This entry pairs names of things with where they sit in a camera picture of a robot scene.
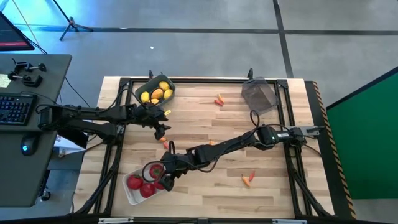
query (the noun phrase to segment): lemon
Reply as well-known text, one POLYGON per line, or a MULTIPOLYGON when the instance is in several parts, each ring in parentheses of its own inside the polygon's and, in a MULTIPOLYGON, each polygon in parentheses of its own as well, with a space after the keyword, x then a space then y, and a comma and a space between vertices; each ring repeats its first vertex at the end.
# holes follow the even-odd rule
POLYGON ((168 99, 173 94, 173 90, 166 90, 164 92, 164 99, 168 99))
POLYGON ((153 104, 157 104, 159 102, 159 100, 158 99, 151 99, 150 102, 153 103, 153 104))
POLYGON ((152 99, 161 99, 162 97, 163 97, 163 90, 161 89, 156 89, 151 96, 152 99))
POLYGON ((159 87, 160 87, 162 90, 166 91, 166 90, 168 90, 168 89, 170 88, 170 85, 169 85, 167 82, 165 82, 165 81, 161 81, 161 82, 159 83, 159 87))
POLYGON ((149 101, 149 93, 148 93, 147 91, 141 93, 141 101, 142 101, 143 103, 149 101))

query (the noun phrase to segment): tripod stand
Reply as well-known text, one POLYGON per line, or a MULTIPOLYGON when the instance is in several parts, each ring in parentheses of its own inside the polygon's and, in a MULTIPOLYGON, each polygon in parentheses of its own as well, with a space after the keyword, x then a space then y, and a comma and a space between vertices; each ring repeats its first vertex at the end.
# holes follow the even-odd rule
POLYGON ((58 4, 58 2, 57 2, 56 0, 53 0, 53 1, 54 1, 54 3, 57 5, 57 7, 59 8, 59 10, 62 12, 63 16, 64 16, 64 17, 67 19, 67 21, 69 22, 69 25, 67 26, 67 28, 65 29, 65 31, 63 31, 63 34, 61 35, 61 38, 60 38, 61 41, 62 41, 63 37, 67 34, 67 32, 68 32, 70 29, 72 29, 72 28, 75 29, 75 32, 79 32, 78 28, 82 28, 82 29, 88 30, 88 32, 93 32, 93 31, 94 31, 92 28, 85 27, 85 26, 82 26, 82 25, 79 25, 79 24, 75 23, 75 20, 73 19, 73 17, 72 17, 72 16, 68 17, 68 16, 64 13, 64 11, 62 10, 62 8, 61 8, 61 6, 58 4))

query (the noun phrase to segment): desk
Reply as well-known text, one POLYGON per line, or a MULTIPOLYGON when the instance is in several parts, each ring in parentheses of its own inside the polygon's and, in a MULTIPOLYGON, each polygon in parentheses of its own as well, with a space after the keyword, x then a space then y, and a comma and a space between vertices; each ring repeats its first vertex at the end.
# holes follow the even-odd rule
MULTIPOLYGON (((17 62, 28 61, 32 65, 44 63, 47 72, 34 71, 33 75, 43 76, 38 88, 26 87, 20 80, 16 80, 10 82, 7 88, 0 88, 1 93, 33 91, 57 100, 71 55, 0 54, 0 73, 8 74, 14 69, 12 58, 17 62)), ((37 104, 39 103, 52 102, 39 96, 37 104)), ((39 116, 33 112, 27 126, 0 126, 0 207, 30 207, 38 196, 57 136, 56 132, 43 133, 36 153, 23 156, 21 139, 26 131, 40 131, 37 127, 38 120, 39 116)))
MULTIPOLYGON (((105 77, 99 96, 98 106, 111 104, 118 92, 120 77, 105 77)), ((171 109, 166 122, 172 129, 165 137, 173 140, 177 152, 209 140, 221 142, 236 137, 253 128, 249 118, 249 107, 241 97, 241 84, 225 83, 176 83, 175 98, 164 106, 171 109), (216 95, 221 93, 225 105, 214 104, 216 95)), ((296 125, 313 125, 305 83, 302 79, 289 79, 290 99, 296 125)), ((135 83, 134 90, 142 83, 135 83)), ((282 99, 285 118, 286 102, 282 99)), ((279 123, 276 109, 261 116, 264 123, 279 123)), ((159 159, 164 153, 163 144, 154 139, 154 130, 129 125, 124 137, 112 216, 135 217, 227 217, 227 218, 293 218, 289 180, 281 144, 268 151, 245 148, 223 156, 214 171, 204 174, 189 172, 176 179, 172 192, 165 192, 139 205, 129 205, 123 185, 123 175, 141 168, 145 163, 159 159), (250 189, 241 181, 241 174, 256 171, 250 189)), ((101 140, 94 139, 90 145, 101 140)), ((317 141, 308 139, 308 145, 318 149, 317 141)), ((97 187, 105 145, 88 151, 83 160, 76 193, 75 209, 79 209, 97 187)), ((322 159, 303 147, 303 166, 308 188, 330 213, 333 213, 328 183, 322 159)), ((304 211, 301 191, 297 191, 299 204, 304 211)), ((105 188, 103 209, 108 196, 105 188)))

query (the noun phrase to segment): white tray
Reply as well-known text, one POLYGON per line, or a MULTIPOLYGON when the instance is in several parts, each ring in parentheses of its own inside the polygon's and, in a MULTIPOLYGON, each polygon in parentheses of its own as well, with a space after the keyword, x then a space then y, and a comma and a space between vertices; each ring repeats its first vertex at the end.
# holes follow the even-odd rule
MULTIPOLYGON (((150 171, 150 166, 149 166, 149 167, 146 169, 146 171, 144 172, 145 178, 146 178, 147 180, 149 180, 149 181, 154 180, 154 179, 149 175, 149 171, 150 171)), ((138 170, 136 170, 136 171, 134 171, 134 172, 131 172, 131 173, 129 173, 129 174, 126 174, 126 175, 123 177, 123 179, 122 179, 122 181, 123 181, 123 186, 124 186, 124 190, 126 191, 127 199, 129 200, 129 203, 130 203, 131 205, 137 205, 137 204, 139 204, 139 203, 141 203, 141 202, 143 202, 143 201, 145 201, 145 200, 148 200, 148 199, 150 199, 151 197, 155 197, 156 195, 158 195, 158 194, 162 193, 163 191, 165 191, 165 190, 156 189, 156 192, 155 192, 154 195, 152 195, 152 196, 150 196, 150 197, 148 197, 148 198, 144 198, 144 197, 141 196, 141 194, 139 193, 139 189, 138 189, 138 190, 130 189, 130 188, 127 186, 127 179, 128 179, 131 175, 139 175, 139 176, 141 176, 141 175, 142 175, 141 172, 142 172, 142 168, 141 168, 141 169, 138 169, 138 170)))

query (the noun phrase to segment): keyboard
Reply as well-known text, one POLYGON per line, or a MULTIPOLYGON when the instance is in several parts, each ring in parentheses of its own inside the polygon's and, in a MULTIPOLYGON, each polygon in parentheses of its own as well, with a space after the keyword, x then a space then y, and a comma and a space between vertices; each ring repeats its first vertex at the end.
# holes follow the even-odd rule
POLYGON ((37 95, 0 93, 0 125, 26 126, 37 95))

